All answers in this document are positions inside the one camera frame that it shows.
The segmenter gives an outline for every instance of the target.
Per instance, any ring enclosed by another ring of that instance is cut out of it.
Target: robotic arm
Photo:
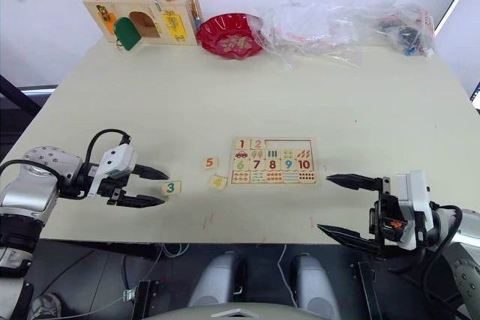
[[[104,133],[120,133],[120,144],[106,151],[99,164],[90,163],[93,145]],[[33,293],[26,275],[42,228],[58,197],[84,199],[107,197],[108,205],[144,208],[164,203],[151,196],[126,196],[131,174],[151,180],[168,177],[153,168],[137,164],[130,136],[121,130],[106,129],[90,142],[85,162],[76,155],[51,147],[34,148],[21,160],[0,166],[21,164],[18,177],[0,194],[0,319],[24,319]]]
[[[365,251],[378,259],[405,255],[414,249],[420,254],[426,249],[433,250],[433,259],[421,279],[427,298],[430,298],[428,275],[434,262],[445,256],[470,316],[474,320],[480,319],[479,213],[450,205],[440,207],[431,202],[425,174],[420,171],[398,175],[398,196],[391,195],[389,178],[347,174],[331,175],[327,180],[354,190],[378,192],[378,200],[370,209],[369,232],[374,239],[361,238],[358,232],[337,226],[318,225],[319,229],[340,244]],[[385,240],[393,241],[397,246],[387,246]],[[461,319],[468,319],[456,311],[454,313]]]

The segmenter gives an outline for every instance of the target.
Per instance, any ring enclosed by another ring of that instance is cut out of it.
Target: gray floor
[[[215,256],[229,250],[236,251],[247,260],[246,301],[290,305],[289,294],[276,267],[282,249],[282,245],[268,244],[192,244],[180,258],[161,259],[148,276],[149,279],[160,280],[161,284],[159,295],[152,303],[154,308],[151,309],[151,315],[186,307],[203,269]],[[97,310],[121,297],[124,289],[121,277],[122,254],[102,250],[90,253],[45,289],[54,277],[90,251],[89,248],[61,242],[40,241],[35,251],[34,264],[27,276],[27,280],[34,284],[34,296],[45,290],[57,294],[64,304],[64,316]],[[328,271],[343,320],[368,319],[359,282],[350,268],[350,264],[366,259],[363,254],[336,245],[289,245],[282,261],[287,279],[290,263],[300,253],[316,256]],[[136,256],[127,257],[126,274],[130,287],[137,284],[152,263]],[[452,319],[438,306],[430,307],[429,313],[428,304],[417,288],[386,272],[386,268],[391,265],[391,262],[373,263],[377,269],[376,287],[384,319]],[[435,282],[441,285],[434,288],[441,291],[439,295],[447,298],[455,293],[448,269],[445,269],[443,263],[436,267],[433,286]],[[131,303],[119,302],[82,319],[130,319],[132,309]]]

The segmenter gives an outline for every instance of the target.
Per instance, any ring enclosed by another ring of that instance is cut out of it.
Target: red plate
[[[243,59],[262,50],[255,43],[244,13],[214,16],[202,23],[196,37],[204,49],[224,58]]]

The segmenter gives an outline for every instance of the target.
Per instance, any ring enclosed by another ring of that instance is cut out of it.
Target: white table
[[[323,179],[335,173],[394,176],[426,171],[432,200],[480,211],[480,117],[435,55],[363,50],[361,68],[298,58],[285,70],[259,54],[227,61],[195,46],[137,45],[119,52],[101,40],[30,124],[7,160],[40,145],[82,157],[106,127],[132,135],[138,162],[182,181],[164,204],[133,209],[105,198],[60,199],[43,238],[83,241],[329,243],[317,223],[368,233],[376,194]],[[318,187],[207,188],[218,156],[227,176],[234,136],[314,138]],[[97,142],[92,161],[118,144]],[[11,167],[6,185],[18,173]],[[131,194],[159,196],[161,181],[130,177]]]

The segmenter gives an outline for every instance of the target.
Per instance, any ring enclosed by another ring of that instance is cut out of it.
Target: wooden puzzle board
[[[318,184],[311,139],[235,138],[230,185]]]

